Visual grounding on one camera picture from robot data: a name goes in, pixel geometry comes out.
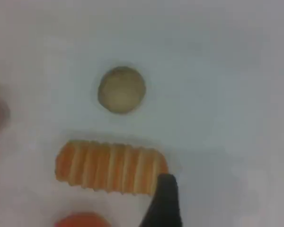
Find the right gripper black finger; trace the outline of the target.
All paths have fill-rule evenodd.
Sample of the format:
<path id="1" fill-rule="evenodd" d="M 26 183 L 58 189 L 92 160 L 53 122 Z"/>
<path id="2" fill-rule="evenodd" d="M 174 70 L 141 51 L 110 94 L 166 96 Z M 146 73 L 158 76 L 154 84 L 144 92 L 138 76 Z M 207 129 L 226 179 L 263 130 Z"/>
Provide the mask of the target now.
<path id="1" fill-rule="evenodd" d="M 178 184 L 172 174 L 160 174 L 141 227 L 181 227 Z"/>

